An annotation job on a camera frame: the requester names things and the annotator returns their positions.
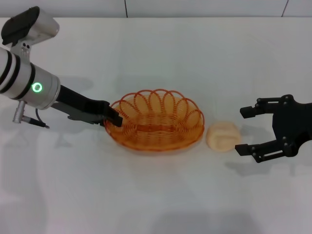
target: wire basket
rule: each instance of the wire basket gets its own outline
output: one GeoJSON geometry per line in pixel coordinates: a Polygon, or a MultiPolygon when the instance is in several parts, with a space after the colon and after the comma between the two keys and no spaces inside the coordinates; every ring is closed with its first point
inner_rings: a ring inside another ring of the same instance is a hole
{"type": "Polygon", "coordinates": [[[204,132],[205,119],[198,106],[177,91],[164,89],[130,93],[112,105],[121,127],[105,123],[107,133],[119,144],[138,151],[184,149],[204,132]]]}

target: bread roll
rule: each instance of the bread roll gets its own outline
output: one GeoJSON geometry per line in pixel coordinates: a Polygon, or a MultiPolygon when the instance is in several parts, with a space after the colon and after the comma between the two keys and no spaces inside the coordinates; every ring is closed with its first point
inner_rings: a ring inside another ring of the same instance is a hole
{"type": "Polygon", "coordinates": [[[220,121],[212,124],[206,135],[207,145],[214,151],[226,152],[241,142],[238,128],[232,122],[220,121]]]}

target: black stripe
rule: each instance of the black stripe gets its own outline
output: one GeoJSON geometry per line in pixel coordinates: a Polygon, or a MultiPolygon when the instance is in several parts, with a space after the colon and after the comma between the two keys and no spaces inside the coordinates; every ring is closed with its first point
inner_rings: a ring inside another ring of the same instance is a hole
{"type": "Polygon", "coordinates": [[[10,78],[9,82],[6,84],[6,86],[0,91],[0,94],[3,94],[6,91],[8,91],[12,87],[12,85],[14,84],[16,77],[18,77],[18,74],[20,72],[20,57],[15,55],[15,58],[16,58],[16,66],[15,66],[13,75],[10,78]]]}
{"type": "Polygon", "coordinates": [[[0,77],[0,85],[2,84],[2,82],[5,80],[6,76],[8,75],[10,69],[11,69],[11,65],[12,65],[12,54],[9,51],[8,52],[8,61],[6,63],[6,67],[0,77]]]}
{"type": "Polygon", "coordinates": [[[30,66],[31,66],[31,74],[30,74],[30,78],[28,80],[28,83],[27,83],[26,87],[24,88],[24,90],[21,92],[21,94],[15,98],[13,98],[13,100],[22,99],[27,94],[27,92],[29,91],[31,85],[34,83],[35,76],[36,76],[36,69],[32,63],[30,63],[30,66]]]}

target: green led ring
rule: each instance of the green led ring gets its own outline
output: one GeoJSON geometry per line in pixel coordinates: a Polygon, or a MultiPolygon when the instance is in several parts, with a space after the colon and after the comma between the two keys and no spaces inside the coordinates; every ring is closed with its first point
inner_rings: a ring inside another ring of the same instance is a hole
{"type": "Polygon", "coordinates": [[[42,85],[39,82],[34,83],[31,87],[33,88],[33,91],[35,93],[39,93],[42,91],[42,85]]]}

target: white table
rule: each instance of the white table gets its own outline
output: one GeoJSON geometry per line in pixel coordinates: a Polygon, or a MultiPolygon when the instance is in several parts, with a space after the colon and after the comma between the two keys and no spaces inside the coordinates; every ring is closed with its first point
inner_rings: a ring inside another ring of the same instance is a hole
{"type": "MultiPolygon", "coordinates": [[[[175,89],[207,126],[233,121],[249,144],[274,139],[272,115],[243,119],[241,107],[284,94],[312,102],[312,19],[57,21],[59,34],[34,46],[31,61],[90,98],[175,89]]],[[[138,156],[52,108],[39,112],[50,130],[15,125],[16,105],[0,96],[1,234],[312,232],[311,142],[294,158],[260,164],[204,141],[138,156]]]]}

